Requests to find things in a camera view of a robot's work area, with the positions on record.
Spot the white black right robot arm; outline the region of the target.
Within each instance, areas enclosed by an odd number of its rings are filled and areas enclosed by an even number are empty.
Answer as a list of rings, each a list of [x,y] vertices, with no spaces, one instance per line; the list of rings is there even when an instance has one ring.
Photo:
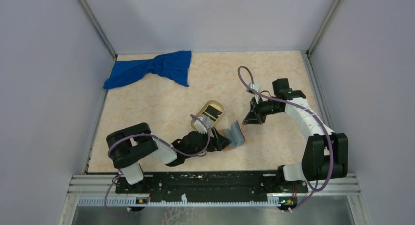
[[[278,168],[276,187],[288,192],[295,181],[316,181],[343,178],[348,174],[348,138],[325,125],[311,109],[306,95],[292,90],[288,79],[272,82],[274,95],[259,94],[257,85],[249,84],[247,92],[254,94],[244,125],[264,124],[266,117],[285,113],[292,118],[306,140],[302,160]]]

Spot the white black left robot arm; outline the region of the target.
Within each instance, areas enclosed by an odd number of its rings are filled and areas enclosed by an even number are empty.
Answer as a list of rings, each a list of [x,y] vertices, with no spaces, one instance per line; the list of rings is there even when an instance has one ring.
[[[232,140],[225,132],[211,128],[210,133],[191,131],[186,136],[168,143],[152,134],[147,123],[124,128],[106,137],[107,155],[127,185],[134,192],[142,192],[147,180],[139,161],[147,156],[158,159],[166,166],[175,167],[188,158],[201,156],[207,152],[218,152],[230,146]]]

